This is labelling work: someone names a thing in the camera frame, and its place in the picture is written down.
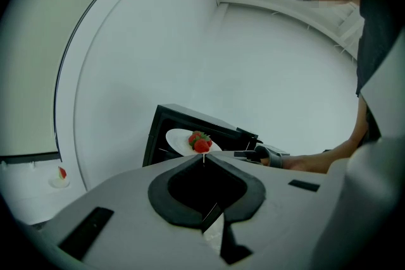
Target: dark sleeve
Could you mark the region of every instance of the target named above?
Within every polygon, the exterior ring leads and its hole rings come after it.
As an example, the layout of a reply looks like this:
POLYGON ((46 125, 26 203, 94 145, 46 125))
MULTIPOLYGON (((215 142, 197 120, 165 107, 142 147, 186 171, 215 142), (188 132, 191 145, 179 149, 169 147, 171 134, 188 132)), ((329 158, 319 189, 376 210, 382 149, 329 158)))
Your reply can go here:
POLYGON ((361 82, 361 78, 359 76, 359 66, 357 66, 357 88, 356 88, 356 95, 359 97, 360 90, 363 88, 363 83, 361 82))

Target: black cutout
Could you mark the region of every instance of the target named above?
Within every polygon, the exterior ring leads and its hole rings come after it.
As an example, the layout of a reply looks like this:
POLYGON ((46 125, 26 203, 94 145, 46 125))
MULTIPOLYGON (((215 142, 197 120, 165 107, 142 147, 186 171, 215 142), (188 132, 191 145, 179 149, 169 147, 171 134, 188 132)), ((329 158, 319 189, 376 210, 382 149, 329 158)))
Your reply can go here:
POLYGON ((114 212, 107 208, 95 208, 74 231, 59 244, 59 248, 75 259, 81 260, 113 214, 114 212))
POLYGON ((309 190, 312 192, 317 192, 320 187, 320 185, 317 185, 315 183, 305 182, 305 181, 301 181, 301 180, 292 180, 289 182, 289 185, 298 187, 301 189, 309 190))
POLYGON ((198 155, 162 173, 148 189, 154 210, 170 224, 204 232, 223 213, 221 257, 228 264, 252 253, 236 243, 230 225, 252 218, 265 194, 257 178, 210 154, 205 163, 198 155))
POLYGON ((0 161, 4 161, 6 164, 17 163, 30 163, 37 161, 50 161, 58 160, 61 158, 59 152, 39 153, 39 154, 27 154, 22 156, 0 156, 0 161))

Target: human forearm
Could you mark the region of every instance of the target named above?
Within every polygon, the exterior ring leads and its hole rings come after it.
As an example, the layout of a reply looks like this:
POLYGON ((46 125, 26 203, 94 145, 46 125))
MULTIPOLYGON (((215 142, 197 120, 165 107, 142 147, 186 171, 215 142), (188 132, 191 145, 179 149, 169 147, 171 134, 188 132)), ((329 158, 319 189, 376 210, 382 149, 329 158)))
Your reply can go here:
POLYGON ((283 156, 283 168, 326 173, 334 161, 351 157, 357 146, 358 142, 350 139, 324 153, 309 156, 283 156))

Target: red strawberry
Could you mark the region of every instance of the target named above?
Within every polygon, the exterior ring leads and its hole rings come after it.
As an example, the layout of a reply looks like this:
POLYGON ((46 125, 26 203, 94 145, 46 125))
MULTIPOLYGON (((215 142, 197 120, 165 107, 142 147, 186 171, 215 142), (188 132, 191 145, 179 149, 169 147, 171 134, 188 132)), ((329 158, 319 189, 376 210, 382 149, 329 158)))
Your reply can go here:
POLYGON ((194 144, 194 150, 196 150, 198 153, 208 152, 208 151, 209 151, 208 142, 205 141, 205 139, 200 138, 200 139, 194 144))
POLYGON ((65 179, 65 178, 66 178, 66 171, 65 171, 65 169, 61 168, 60 166, 58 166, 58 168, 59 168, 59 177, 60 177, 61 179, 65 179))
POLYGON ((197 136, 199 136, 199 135, 197 135, 197 134, 191 135, 191 136, 189 137, 189 143, 191 143, 197 136))

